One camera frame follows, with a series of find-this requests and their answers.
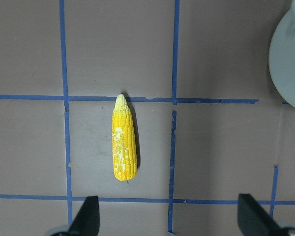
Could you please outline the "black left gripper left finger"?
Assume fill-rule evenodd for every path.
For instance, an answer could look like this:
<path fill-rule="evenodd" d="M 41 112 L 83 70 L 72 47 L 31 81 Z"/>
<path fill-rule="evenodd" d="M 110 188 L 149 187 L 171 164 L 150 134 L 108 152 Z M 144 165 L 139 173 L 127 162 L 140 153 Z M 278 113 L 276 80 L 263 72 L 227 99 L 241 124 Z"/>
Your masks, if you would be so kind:
<path fill-rule="evenodd" d="M 70 236 L 97 236 L 100 228 L 99 200 L 86 197 L 67 233 Z"/>

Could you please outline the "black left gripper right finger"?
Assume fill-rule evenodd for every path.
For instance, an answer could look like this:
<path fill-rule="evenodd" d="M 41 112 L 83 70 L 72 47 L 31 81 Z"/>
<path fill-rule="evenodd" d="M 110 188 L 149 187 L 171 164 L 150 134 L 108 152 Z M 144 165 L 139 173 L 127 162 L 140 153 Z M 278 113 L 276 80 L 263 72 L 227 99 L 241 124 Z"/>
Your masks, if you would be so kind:
<path fill-rule="evenodd" d="M 269 216 L 250 194 L 239 194 L 237 224 L 244 236 L 284 236 L 285 230 Z"/>

